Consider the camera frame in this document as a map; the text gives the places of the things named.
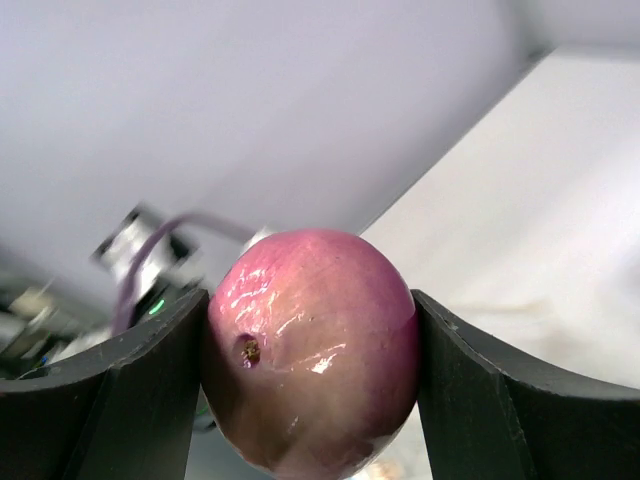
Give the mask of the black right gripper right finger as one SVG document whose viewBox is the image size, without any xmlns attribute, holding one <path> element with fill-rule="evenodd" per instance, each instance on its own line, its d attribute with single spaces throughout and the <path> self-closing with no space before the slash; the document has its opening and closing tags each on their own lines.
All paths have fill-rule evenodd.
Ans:
<svg viewBox="0 0 640 480">
<path fill-rule="evenodd" d="M 638 390 L 549 364 L 413 297 L 434 478 L 638 479 Z"/>
</svg>

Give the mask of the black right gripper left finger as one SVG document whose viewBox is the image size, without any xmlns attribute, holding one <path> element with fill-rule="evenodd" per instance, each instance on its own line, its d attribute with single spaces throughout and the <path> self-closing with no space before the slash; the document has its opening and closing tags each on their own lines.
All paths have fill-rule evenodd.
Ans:
<svg viewBox="0 0 640 480">
<path fill-rule="evenodd" d="M 208 294 L 75 356 L 1 383 L 4 479 L 181 479 Z"/>
</svg>

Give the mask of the pink fake peach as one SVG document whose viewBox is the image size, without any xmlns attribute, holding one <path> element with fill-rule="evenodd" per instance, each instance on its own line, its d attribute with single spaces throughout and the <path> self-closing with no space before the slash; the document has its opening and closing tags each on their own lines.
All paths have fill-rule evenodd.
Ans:
<svg viewBox="0 0 640 480">
<path fill-rule="evenodd" d="M 201 383 L 216 424 L 277 479 L 344 479 L 398 434 L 418 392 L 419 322 L 362 238 L 303 229 L 249 248 L 213 294 Z"/>
</svg>

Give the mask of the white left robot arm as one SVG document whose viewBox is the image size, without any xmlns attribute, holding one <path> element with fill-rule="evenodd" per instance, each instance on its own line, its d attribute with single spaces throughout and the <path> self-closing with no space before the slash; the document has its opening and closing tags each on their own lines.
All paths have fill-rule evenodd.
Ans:
<svg viewBox="0 0 640 480">
<path fill-rule="evenodd" d="M 7 269 L 1 271 L 1 378 L 71 357 L 108 340 L 111 321 Z"/>
</svg>

